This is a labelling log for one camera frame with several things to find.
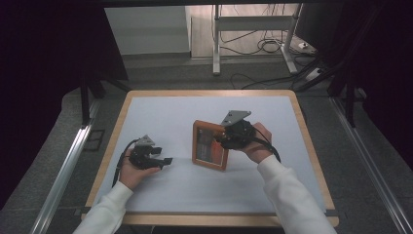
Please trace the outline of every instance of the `hand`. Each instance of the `hand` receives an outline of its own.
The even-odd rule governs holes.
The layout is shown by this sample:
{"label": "hand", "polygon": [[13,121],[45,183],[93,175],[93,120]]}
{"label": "hand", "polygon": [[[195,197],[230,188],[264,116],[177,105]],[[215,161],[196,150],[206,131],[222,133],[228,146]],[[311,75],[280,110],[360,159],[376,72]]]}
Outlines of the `hand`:
{"label": "hand", "polygon": [[[126,156],[130,155],[131,150],[128,150]],[[145,177],[157,173],[160,170],[160,168],[138,169],[129,161],[129,157],[125,157],[119,180],[130,190],[134,190]]]}
{"label": "hand", "polygon": [[[255,137],[263,139],[265,141],[269,140],[271,143],[272,134],[268,131],[261,123],[256,123],[252,125],[257,131],[255,131]],[[259,164],[262,160],[267,158],[268,156],[272,155],[273,153],[264,145],[258,142],[251,142],[246,147],[240,149],[242,152],[248,156],[250,160]]]}

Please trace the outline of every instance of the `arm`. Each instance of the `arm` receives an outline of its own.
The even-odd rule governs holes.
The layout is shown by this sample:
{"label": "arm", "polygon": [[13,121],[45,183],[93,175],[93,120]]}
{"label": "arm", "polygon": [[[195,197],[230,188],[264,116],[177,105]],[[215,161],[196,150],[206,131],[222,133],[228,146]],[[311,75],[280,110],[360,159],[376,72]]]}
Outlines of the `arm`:
{"label": "arm", "polygon": [[[257,123],[254,127],[259,131],[257,137],[264,139],[265,136],[271,142],[271,133],[262,124]],[[292,169],[284,167],[258,143],[252,142],[242,151],[258,164],[258,172],[265,181],[264,191],[273,203],[285,233],[336,233]]]}
{"label": "arm", "polygon": [[125,204],[133,194],[133,190],[147,176],[158,172],[159,168],[147,170],[136,169],[128,158],[125,158],[119,181],[103,196],[80,223],[74,233],[115,233],[121,226],[125,215]]}

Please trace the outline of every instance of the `picture frame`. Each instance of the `picture frame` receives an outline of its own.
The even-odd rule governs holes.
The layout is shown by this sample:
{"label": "picture frame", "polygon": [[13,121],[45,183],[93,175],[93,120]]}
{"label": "picture frame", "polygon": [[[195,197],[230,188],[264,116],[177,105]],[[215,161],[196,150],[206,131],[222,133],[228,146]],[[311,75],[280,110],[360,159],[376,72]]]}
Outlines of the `picture frame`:
{"label": "picture frame", "polygon": [[196,120],[193,127],[192,162],[196,165],[225,171],[228,149],[224,149],[214,136],[225,133],[224,127]]}

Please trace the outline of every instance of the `wall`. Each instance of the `wall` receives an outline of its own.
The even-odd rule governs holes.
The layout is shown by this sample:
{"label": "wall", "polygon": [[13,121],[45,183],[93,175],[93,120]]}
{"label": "wall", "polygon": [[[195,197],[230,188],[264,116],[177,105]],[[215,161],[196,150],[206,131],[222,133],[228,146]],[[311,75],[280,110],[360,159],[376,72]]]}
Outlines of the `wall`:
{"label": "wall", "polygon": [[189,52],[184,6],[108,8],[121,55]]}

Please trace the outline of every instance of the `white sleeve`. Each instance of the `white sleeve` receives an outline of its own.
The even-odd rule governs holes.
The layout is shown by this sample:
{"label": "white sleeve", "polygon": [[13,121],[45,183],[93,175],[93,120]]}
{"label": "white sleeve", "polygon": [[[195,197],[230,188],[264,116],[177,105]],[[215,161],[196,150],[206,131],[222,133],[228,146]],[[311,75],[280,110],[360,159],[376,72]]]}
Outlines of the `white sleeve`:
{"label": "white sleeve", "polygon": [[110,192],[92,207],[74,233],[115,233],[121,226],[125,204],[132,194],[122,182],[116,182]]}
{"label": "white sleeve", "polygon": [[285,233],[336,233],[292,169],[283,166],[275,156],[264,159],[257,169],[264,178],[264,191],[273,203]]}

